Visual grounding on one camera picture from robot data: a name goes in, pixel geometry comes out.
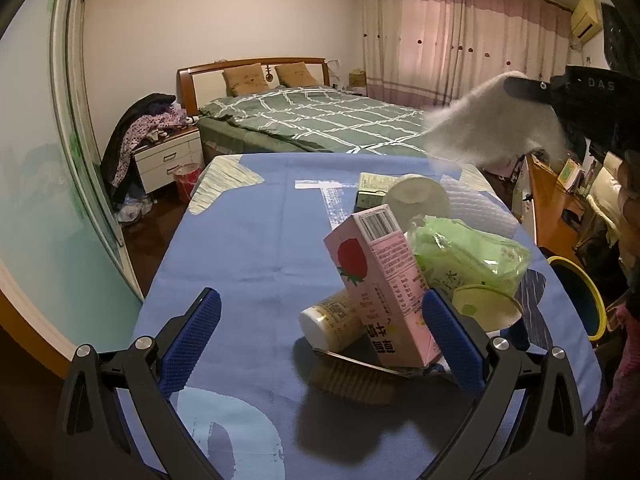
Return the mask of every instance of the pink juice carton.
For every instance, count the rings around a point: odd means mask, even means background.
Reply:
[[[422,318],[428,290],[388,205],[352,214],[324,239],[383,366],[424,367],[440,354]]]

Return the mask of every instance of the air conditioner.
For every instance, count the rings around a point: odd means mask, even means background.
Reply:
[[[596,0],[580,0],[571,16],[571,32],[580,43],[586,43],[602,30],[602,19]]]

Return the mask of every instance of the red wastebasket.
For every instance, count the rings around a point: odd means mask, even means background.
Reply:
[[[173,173],[175,183],[178,186],[180,200],[188,204],[191,201],[191,191],[193,191],[198,177],[202,173],[202,168],[196,163],[185,164],[175,168]]]

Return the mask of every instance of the strawberry illustration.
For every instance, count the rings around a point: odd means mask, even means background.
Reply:
[[[341,276],[357,285],[367,277],[367,259],[356,238],[343,241],[338,247],[338,263]]]

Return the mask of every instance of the curtain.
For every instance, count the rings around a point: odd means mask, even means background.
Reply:
[[[545,0],[364,0],[367,94],[442,106],[502,72],[549,81],[568,62],[570,19]]]

